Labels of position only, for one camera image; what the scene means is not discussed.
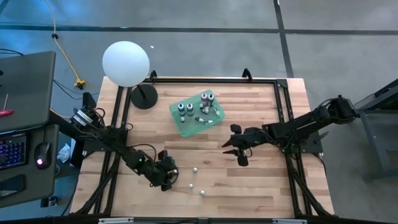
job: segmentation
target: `lamp base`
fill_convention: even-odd
[[[140,89],[136,87],[131,92],[131,103],[138,109],[146,110],[149,109],[157,103],[157,91],[152,85],[139,85]]]

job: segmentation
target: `transparent green base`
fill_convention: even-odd
[[[213,94],[215,96],[215,94],[211,90],[206,90],[206,91],[199,93],[191,98],[185,99],[178,103],[174,103],[174,104],[170,105],[170,107],[169,107],[170,113],[172,114],[172,117],[175,121],[175,124],[178,127],[178,130],[180,131],[181,136],[183,136],[185,138],[191,136],[192,134],[196,134],[200,131],[208,129],[211,126],[219,124],[225,118],[224,110],[218,103],[218,100],[216,97],[214,99],[213,106],[211,108],[209,108],[209,113],[205,114],[205,113],[201,112],[201,110],[199,108],[199,104],[201,103],[201,95],[203,93],[206,93],[207,95]],[[185,115],[183,116],[185,118],[185,122],[181,122],[181,116],[178,112],[177,106],[180,103],[184,104],[184,107],[185,107]],[[188,116],[188,113],[187,113],[187,105],[189,103],[191,103],[193,105],[193,116]],[[214,107],[217,108],[218,111],[220,112],[219,116],[214,112]],[[210,124],[204,124],[204,122],[196,121],[195,117],[200,117],[200,118],[204,119],[205,121],[212,120],[213,122]]]

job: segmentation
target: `butcher block tabletop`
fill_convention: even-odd
[[[310,105],[303,79],[288,78],[287,82],[294,116],[308,113]],[[235,156],[222,154],[232,149],[231,146],[221,148],[232,134],[231,124],[241,125],[244,129],[279,122],[273,85],[187,82],[155,83],[154,86],[159,99],[153,108],[139,110],[130,103],[127,122],[134,129],[129,132],[127,145],[148,143],[157,152],[168,150],[180,174],[172,189],[162,192],[160,187],[149,187],[144,176],[136,175],[121,161],[111,212],[113,217],[294,217],[285,157],[278,148],[270,144],[253,148],[247,167],[238,166]],[[104,77],[97,107],[106,111],[104,120],[107,125],[111,122],[117,90],[118,86]],[[224,109],[225,119],[203,132],[183,138],[172,119],[169,105],[205,90],[214,92]],[[127,88],[122,95],[118,125],[126,91]],[[137,149],[148,155],[154,154],[147,146]],[[103,152],[94,152],[83,161],[71,212],[81,208],[94,192],[103,159]],[[322,163],[311,154],[303,154],[302,160],[308,188],[323,207],[333,213]],[[197,173],[192,171],[194,167],[198,168]],[[205,191],[204,196],[200,195],[201,190]],[[102,209],[107,192],[108,187],[104,191]],[[300,208],[304,211],[302,193],[297,192]]]

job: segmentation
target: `concrete floor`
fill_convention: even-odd
[[[116,27],[277,29],[273,0],[70,0],[50,1],[59,25]],[[286,29],[398,30],[393,0],[279,0]],[[0,25],[51,26],[43,1],[9,1]],[[54,50],[55,78],[72,86],[75,78],[50,38],[51,31],[0,30],[0,48],[25,54]],[[92,93],[100,90],[101,58],[113,42],[130,40],[148,53],[158,75],[238,77],[249,68],[255,77],[286,77],[279,34],[181,32],[59,32],[59,42]],[[357,102],[397,78],[396,35],[286,35],[294,77],[304,78],[312,108],[342,94]],[[52,108],[72,114],[80,101],[56,86]],[[377,171],[360,121],[322,131],[324,160],[335,213],[345,218],[398,222],[398,179],[365,183]],[[60,215],[76,178],[57,180],[60,205],[37,202],[0,209],[2,220]]]

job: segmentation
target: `backlit keyboard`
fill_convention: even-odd
[[[26,162],[26,135],[0,136],[0,170],[24,165]]]

